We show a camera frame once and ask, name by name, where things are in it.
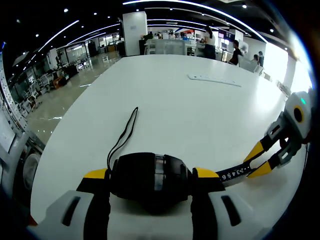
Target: person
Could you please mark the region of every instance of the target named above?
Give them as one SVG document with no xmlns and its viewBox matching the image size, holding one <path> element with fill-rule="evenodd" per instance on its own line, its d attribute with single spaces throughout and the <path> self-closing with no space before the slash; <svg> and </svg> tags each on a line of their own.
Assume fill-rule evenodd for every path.
<svg viewBox="0 0 320 240">
<path fill-rule="evenodd" d="M 205 26 L 205 34 L 204 34 L 204 56 L 207 59 L 216 59 L 216 49 L 215 49 L 215 42 L 216 38 L 213 35 L 211 28 L 209 26 Z"/>
<path fill-rule="evenodd" d="M 233 51 L 232 58 L 229 60 L 229 63 L 237 65 L 238 64 L 238 55 L 242 56 L 242 53 L 239 49 L 239 42 L 237 40 L 233 41 L 233 47 L 235 50 Z"/>
<path fill-rule="evenodd" d="M 253 59 L 251 60 L 251 62 L 256 62 L 259 65 L 259 57 L 257 54 L 253 55 Z"/>
<path fill-rule="evenodd" d="M 170 33 L 169 33 L 169 39 L 175 39 L 175 36 L 174 36 L 174 33 L 173 33 L 173 32 L 170 32 Z"/>
<path fill-rule="evenodd" d="M 264 53 L 262 51 L 259 51 L 259 64 L 261 67 L 264 66 L 264 60 L 265 60 Z"/>
</svg>

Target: white table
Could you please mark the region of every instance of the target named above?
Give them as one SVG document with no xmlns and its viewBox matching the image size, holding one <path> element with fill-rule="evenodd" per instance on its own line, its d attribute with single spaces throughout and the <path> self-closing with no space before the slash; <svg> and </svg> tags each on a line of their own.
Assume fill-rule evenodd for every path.
<svg viewBox="0 0 320 240">
<path fill-rule="evenodd" d="M 242 87 L 190 80 L 187 74 L 235 80 Z M 136 106 L 133 135 L 114 159 L 152 152 L 177 157 L 190 170 L 220 171 L 242 163 L 285 100 L 272 82 L 220 61 L 182 55 L 123 58 L 88 87 L 54 130 L 35 174 L 31 215 L 39 223 L 47 207 L 75 190 L 86 173 L 106 168 L 108 152 Z M 260 163 L 277 149 L 261 156 Z M 295 194 L 304 153 L 301 149 L 268 175 L 229 187 L 265 227 L 276 223 Z"/>
</svg>

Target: black cord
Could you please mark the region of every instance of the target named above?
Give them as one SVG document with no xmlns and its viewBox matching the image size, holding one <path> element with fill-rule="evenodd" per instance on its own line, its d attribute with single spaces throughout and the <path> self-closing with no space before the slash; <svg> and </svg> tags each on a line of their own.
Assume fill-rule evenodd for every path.
<svg viewBox="0 0 320 240">
<path fill-rule="evenodd" d="M 128 122 L 126 123 L 126 126 L 125 126 L 125 129 L 124 129 L 123 133 L 121 133 L 118 141 L 116 142 L 116 144 L 113 146 L 113 148 L 110 150 L 110 152 L 109 152 L 109 154 L 108 154 L 108 157 L 107 157 L 107 159 L 106 159 L 106 164 L 107 164 L 107 167 L 108 167 L 108 170 L 109 170 L 110 173 L 112 172 L 111 167 L 110 167 L 110 161 L 111 161 L 111 158 L 112 158 L 113 154 L 114 154 L 119 148 L 121 148 L 123 145 L 125 145 L 125 143 L 126 143 L 126 142 L 128 141 L 128 139 L 131 137 L 131 135 L 132 135 L 132 133 L 133 133 L 133 131 L 134 131 L 134 126 L 135 126 L 135 122 L 136 122 L 136 118 L 137 118 L 137 114 L 138 114 L 138 109 L 139 109 L 139 108 L 136 107 L 136 108 L 133 110 L 133 112 L 132 112 L 132 114 L 131 114 Z M 124 137 L 124 135 L 126 134 L 128 125 L 129 125 L 129 123 L 130 123 L 133 115 L 135 115 L 135 116 L 134 116 L 134 120 L 133 120 L 133 123 L 132 123 L 131 131 L 130 131 L 128 137 L 126 138 L 126 140 L 125 140 L 118 148 L 115 149 L 115 147 L 119 144 L 120 140 L 121 140 L 121 139 Z"/>
<path fill-rule="evenodd" d="M 304 157 L 304 166 L 303 166 L 303 170 L 305 170 L 306 168 L 306 165 L 307 165 L 307 156 L 308 156 L 308 153 L 309 153 L 309 150 L 308 150 L 308 143 L 305 146 L 305 157 Z"/>
</svg>

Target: white ruler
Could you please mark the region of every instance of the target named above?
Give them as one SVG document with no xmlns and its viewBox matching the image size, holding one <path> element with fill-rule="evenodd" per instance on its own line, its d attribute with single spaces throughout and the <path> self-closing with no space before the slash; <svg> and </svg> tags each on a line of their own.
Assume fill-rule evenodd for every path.
<svg viewBox="0 0 320 240">
<path fill-rule="evenodd" d="M 233 80 L 223 80 L 223 79 L 216 79 L 209 76 L 203 76 L 203 75 L 195 75 L 195 74 L 188 74 L 188 78 L 191 80 L 199 80 L 199 81 L 208 81 L 208 82 L 215 82 L 220 84 L 228 84 L 233 85 L 241 88 L 241 85 L 237 84 Z"/>
</svg>

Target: led strip light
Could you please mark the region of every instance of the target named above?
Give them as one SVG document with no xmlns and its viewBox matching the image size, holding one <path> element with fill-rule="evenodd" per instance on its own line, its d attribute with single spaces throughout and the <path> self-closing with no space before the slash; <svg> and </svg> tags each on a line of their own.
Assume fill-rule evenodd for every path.
<svg viewBox="0 0 320 240">
<path fill-rule="evenodd" d="M 148 27 L 149 27 L 149 26 L 154 26 L 154 27 L 157 27 L 157 26 L 158 26 L 158 27 L 159 27 L 159 26 L 181 27 L 181 28 L 186 28 L 186 29 L 196 29 L 196 30 L 205 32 L 204 29 L 197 28 L 197 27 L 193 27 L 193 26 L 171 25 L 171 24 L 148 24 Z"/>
<path fill-rule="evenodd" d="M 103 33 L 100 33 L 100 34 L 98 34 L 98 35 L 91 36 L 91 37 L 87 38 L 86 41 L 89 40 L 89 39 L 93 39 L 93 38 L 95 38 L 95 37 L 98 37 L 98 36 L 100 36 L 100 35 L 103 35 L 103 34 L 106 34 L 106 33 L 103 32 Z"/>
<path fill-rule="evenodd" d="M 103 28 L 97 29 L 97 30 L 95 30 L 95 31 L 89 32 L 89 33 L 87 33 L 87 34 L 85 34 L 85 35 L 83 35 L 83 36 L 80 36 L 80 37 L 76 38 L 75 40 L 73 40 L 73 41 L 69 42 L 69 43 L 67 44 L 67 46 L 68 46 L 69 44 L 72 44 L 73 42 L 75 42 L 75 41 L 77 41 L 77 40 L 79 40 L 79 39 L 81 39 L 81 38 L 85 37 L 85 36 L 88 36 L 89 34 L 93 34 L 93 33 L 97 32 L 97 31 L 102 30 L 102 29 L 107 29 L 107 28 L 111 28 L 111 27 L 114 27 L 114 26 L 118 26 L 118 25 L 120 25 L 120 23 L 117 23 L 117 24 L 114 24 L 114 25 L 110 25 L 110 26 L 106 26 L 106 27 L 103 27 Z"/>
<path fill-rule="evenodd" d="M 218 14 L 224 15 L 227 18 L 230 18 L 234 21 L 236 21 L 237 23 L 241 24 L 242 26 L 246 27 L 247 29 L 249 29 L 251 32 L 253 32 L 254 34 L 256 34 L 261 40 L 263 40 L 265 43 L 268 43 L 268 41 L 260 34 L 258 33 L 256 30 L 254 30 L 252 27 L 248 26 L 247 24 L 245 24 L 244 22 L 240 21 L 239 19 L 223 12 L 220 11 L 218 9 L 215 9 L 213 7 L 210 6 L 206 6 L 206 5 L 202 5 L 199 3 L 195 3 L 195 2 L 191 2 L 191 1 L 183 1 L 183 0 L 135 0 L 135 1 L 127 1 L 124 2 L 123 5 L 128 5 L 128 4 L 136 4 L 136 3 L 146 3 L 146 2 L 171 2 L 171 3 L 181 3 L 181 4 L 189 4 L 189 5 L 193 5 L 193 6 L 197 6 L 199 8 L 204 8 L 204 9 L 208 9 L 210 11 L 216 12 Z"/>
<path fill-rule="evenodd" d="M 183 23 L 188 23 L 188 24 L 196 24 L 196 25 L 201 25 L 201 26 L 207 26 L 203 23 L 199 23 L 199 22 L 194 22 L 194 21 L 184 21 L 184 20 L 177 20 L 177 19 L 147 19 L 147 21 L 173 21 L 173 22 L 183 22 Z M 213 27 L 213 26 L 209 26 L 211 29 L 216 29 L 218 30 L 218 28 Z"/>
<path fill-rule="evenodd" d="M 170 9 L 169 7 L 145 7 L 144 10 L 153 10 L 153 9 Z M 193 11 L 193 10 L 189 10 L 189 9 L 183 9 L 183 8 L 173 8 L 174 10 L 179 10 L 179 11 L 186 11 L 186 12 L 191 12 L 191 13 L 195 13 L 195 14 L 202 14 L 202 12 L 199 12 L 199 11 Z M 240 32 L 243 32 L 244 34 L 246 34 L 247 37 L 251 37 L 251 35 L 249 33 L 247 33 L 246 31 L 242 30 L 240 27 L 228 22 L 225 21 L 225 20 L 222 20 L 221 18 L 218 18 L 218 17 L 215 17 L 215 16 L 212 16 L 212 15 L 209 15 L 209 14 L 206 14 L 204 13 L 205 16 L 209 17 L 209 18 L 212 18 L 214 19 L 215 21 L 219 22 L 219 23 L 222 23 L 222 24 L 225 24 L 225 25 L 228 25 L 229 27 L 232 26 L 236 29 L 238 29 Z"/>
<path fill-rule="evenodd" d="M 76 23 L 78 23 L 78 22 L 79 22 L 79 20 L 71 23 L 70 25 L 66 26 L 64 29 L 62 29 L 61 31 L 59 31 L 56 35 L 54 35 L 52 38 L 50 38 L 50 39 L 38 50 L 38 52 L 40 52 L 41 49 L 43 49 L 48 43 L 50 43 L 50 42 L 52 41 L 52 39 L 54 39 L 56 36 L 58 36 L 58 35 L 59 35 L 60 33 L 62 33 L 64 30 L 70 28 L 72 25 L 74 25 L 74 24 L 76 24 Z"/>
</svg>

